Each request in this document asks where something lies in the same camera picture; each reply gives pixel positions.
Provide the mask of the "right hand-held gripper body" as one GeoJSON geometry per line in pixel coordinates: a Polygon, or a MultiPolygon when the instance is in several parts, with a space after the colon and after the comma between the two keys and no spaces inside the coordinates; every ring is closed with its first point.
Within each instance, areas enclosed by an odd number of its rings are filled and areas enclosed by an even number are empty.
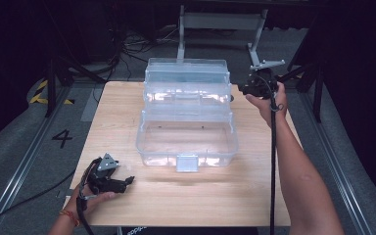
{"type": "Polygon", "coordinates": [[[281,62],[263,61],[258,66],[250,66],[250,74],[247,80],[247,90],[253,93],[253,96],[267,100],[274,98],[278,91],[278,79],[274,76],[272,67],[282,65],[281,62]]]}

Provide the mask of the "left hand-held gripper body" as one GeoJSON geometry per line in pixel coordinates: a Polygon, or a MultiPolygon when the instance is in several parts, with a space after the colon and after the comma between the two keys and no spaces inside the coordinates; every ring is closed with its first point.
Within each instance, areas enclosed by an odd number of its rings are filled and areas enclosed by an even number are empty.
{"type": "Polygon", "coordinates": [[[103,157],[98,158],[91,165],[86,182],[94,195],[104,192],[111,192],[111,182],[124,182],[122,180],[111,179],[112,174],[117,168],[118,161],[115,161],[108,153],[106,153],[103,157]]]}

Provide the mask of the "clear plastic storage box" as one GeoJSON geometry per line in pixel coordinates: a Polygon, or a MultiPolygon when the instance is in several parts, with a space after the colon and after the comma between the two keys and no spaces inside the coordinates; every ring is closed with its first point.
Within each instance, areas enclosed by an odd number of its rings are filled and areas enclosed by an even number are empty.
{"type": "Polygon", "coordinates": [[[195,172],[227,166],[239,149],[223,60],[152,58],[136,149],[145,165],[195,172]]]}

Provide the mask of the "person's left hand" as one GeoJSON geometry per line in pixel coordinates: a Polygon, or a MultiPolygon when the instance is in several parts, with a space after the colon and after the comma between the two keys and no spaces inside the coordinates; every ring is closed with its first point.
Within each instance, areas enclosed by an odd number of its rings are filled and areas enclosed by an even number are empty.
{"type": "MultiPolygon", "coordinates": [[[[90,197],[90,199],[86,201],[86,209],[83,211],[83,215],[85,217],[91,214],[101,203],[107,202],[113,199],[117,195],[114,192],[105,192],[97,196],[94,196],[91,190],[88,188],[88,186],[85,186],[82,189],[82,193],[85,196],[90,197]]],[[[78,217],[77,208],[76,208],[76,199],[78,198],[78,194],[79,194],[79,186],[76,186],[72,191],[69,201],[64,206],[64,209],[67,212],[72,212],[75,217],[78,217]]]]}

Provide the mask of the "person's right hand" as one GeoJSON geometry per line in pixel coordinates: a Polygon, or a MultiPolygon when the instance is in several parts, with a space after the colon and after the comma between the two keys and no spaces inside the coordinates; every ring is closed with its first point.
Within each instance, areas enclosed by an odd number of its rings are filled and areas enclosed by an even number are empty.
{"type": "Polygon", "coordinates": [[[286,115],[288,111],[288,102],[287,102],[285,87],[284,87],[284,84],[281,82],[278,82],[277,85],[278,85],[278,91],[275,95],[275,104],[276,104],[276,107],[278,108],[277,112],[274,112],[274,108],[272,107],[270,100],[263,100],[251,94],[247,94],[245,96],[245,98],[252,105],[258,108],[258,111],[261,117],[266,121],[268,126],[271,126],[272,114],[275,114],[275,121],[277,124],[283,125],[284,123],[287,122],[286,115]]]}

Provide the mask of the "black tripod stand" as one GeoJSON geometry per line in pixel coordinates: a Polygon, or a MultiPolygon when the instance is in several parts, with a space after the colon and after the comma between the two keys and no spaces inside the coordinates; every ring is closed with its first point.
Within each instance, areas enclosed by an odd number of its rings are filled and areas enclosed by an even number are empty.
{"type": "Polygon", "coordinates": [[[304,66],[300,66],[287,72],[284,75],[276,75],[278,81],[285,83],[286,81],[301,76],[296,89],[300,93],[307,93],[311,86],[314,86],[314,97],[312,102],[312,112],[315,120],[321,123],[320,108],[324,75],[319,63],[310,63],[304,66]]]}
{"type": "Polygon", "coordinates": [[[61,56],[52,56],[47,67],[47,73],[45,78],[47,79],[47,94],[48,94],[48,103],[47,103],[47,112],[46,117],[48,118],[53,114],[57,106],[57,95],[56,95],[56,79],[59,79],[63,86],[71,86],[73,84],[73,78],[70,72],[70,68],[78,71],[85,77],[90,78],[99,84],[106,83],[106,80],[83,67],[80,64],[77,64],[67,58],[61,56]]]}

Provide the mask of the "grey metal stand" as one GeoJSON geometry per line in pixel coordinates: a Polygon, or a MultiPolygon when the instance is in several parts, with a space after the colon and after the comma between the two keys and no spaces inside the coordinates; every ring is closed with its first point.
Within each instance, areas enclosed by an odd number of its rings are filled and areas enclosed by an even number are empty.
{"type": "Polygon", "coordinates": [[[262,10],[259,14],[225,14],[225,13],[198,13],[187,12],[185,6],[180,6],[179,11],[179,43],[177,59],[185,56],[185,29],[229,29],[229,30],[253,30],[255,39],[247,45],[252,68],[261,70],[269,67],[268,61],[260,61],[257,47],[266,21],[268,11],[262,10]]]}

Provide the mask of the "yellow and black floor tape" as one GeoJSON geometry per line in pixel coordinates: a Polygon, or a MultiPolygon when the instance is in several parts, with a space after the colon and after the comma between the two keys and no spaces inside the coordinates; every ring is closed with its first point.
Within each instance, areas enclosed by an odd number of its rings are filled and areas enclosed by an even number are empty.
{"type": "MultiPolygon", "coordinates": [[[[48,80],[47,79],[43,79],[38,87],[36,88],[34,94],[32,95],[32,98],[29,100],[29,103],[30,104],[33,104],[33,103],[39,103],[39,104],[47,104],[48,103],[48,99],[47,98],[42,98],[41,95],[44,91],[44,88],[47,86],[48,84],[48,80]]],[[[66,99],[64,101],[64,104],[65,105],[73,105],[75,103],[75,100],[74,99],[66,99]]]]}

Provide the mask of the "metal floor rail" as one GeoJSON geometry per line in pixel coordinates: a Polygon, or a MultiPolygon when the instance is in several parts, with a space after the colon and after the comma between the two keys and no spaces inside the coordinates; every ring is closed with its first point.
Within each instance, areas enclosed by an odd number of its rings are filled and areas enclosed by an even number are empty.
{"type": "Polygon", "coordinates": [[[42,145],[44,136],[47,134],[48,129],[58,114],[61,105],[63,105],[67,99],[70,91],[71,90],[68,87],[60,88],[59,93],[55,96],[52,113],[41,121],[39,128],[37,129],[37,132],[23,155],[21,162],[5,187],[5,190],[0,197],[0,224],[2,223],[3,217],[7,212],[14,210],[16,207],[21,205],[21,203],[18,203],[13,206],[13,202],[36,159],[37,152],[42,145]]]}
{"type": "Polygon", "coordinates": [[[326,153],[326,162],[328,163],[330,171],[337,184],[347,212],[352,219],[355,230],[357,231],[358,235],[372,235],[370,226],[366,221],[366,218],[354,194],[353,187],[348,178],[345,176],[325,129],[322,124],[317,121],[312,112],[312,103],[310,102],[309,96],[305,93],[301,93],[300,98],[306,112],[309,115],[309,119],[315,130],[316,136],[319,138],[321,146],[326,153]]]}

